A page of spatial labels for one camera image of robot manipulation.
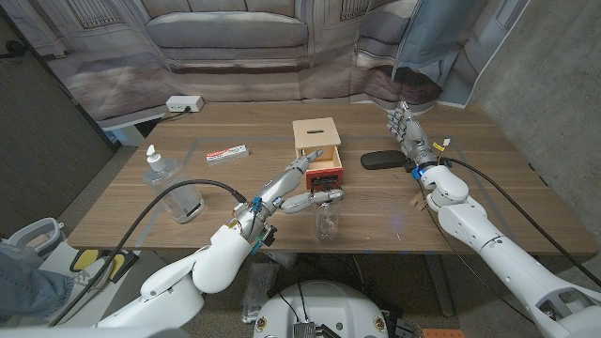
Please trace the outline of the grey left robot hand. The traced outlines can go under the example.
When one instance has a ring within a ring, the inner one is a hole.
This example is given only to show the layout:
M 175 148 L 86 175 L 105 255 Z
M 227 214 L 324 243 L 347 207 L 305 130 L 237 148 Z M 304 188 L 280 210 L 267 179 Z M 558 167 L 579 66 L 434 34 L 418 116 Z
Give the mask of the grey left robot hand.
M 238 204 L 233 211 L 234 218 L 238 222 L 235 225 L 240 234 L 249 242 L 257 237 L 266 227 L 266 220 L 273 215 L 277 209 L 291 214 L 297 213 L 312 204 L 341 199 L 343 191 L 333 189 L 326 192 L 305 192 L 292 197 L 285 195 L 293 192 L 300 184 L 301 177 L 307 171 L 309 164 L 315 161 L 323 150 L 319 149 L 309 155 L 301 156 L 291 162 L 286 169 L 266 183 L 255 195 L 260 199 L 258 211 L 254 210 L 252 201 Z

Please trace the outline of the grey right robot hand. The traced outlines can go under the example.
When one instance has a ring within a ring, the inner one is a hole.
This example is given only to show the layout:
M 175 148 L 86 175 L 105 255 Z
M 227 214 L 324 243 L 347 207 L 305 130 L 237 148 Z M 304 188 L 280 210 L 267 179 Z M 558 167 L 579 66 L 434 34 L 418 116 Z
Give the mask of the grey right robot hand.
M 388 111 L 387 128 L 401 145 L 401 151 L 407 159 L 417 165 L 436 161 L 426 133 L 405 101 L 402 100 L 399 107 Z

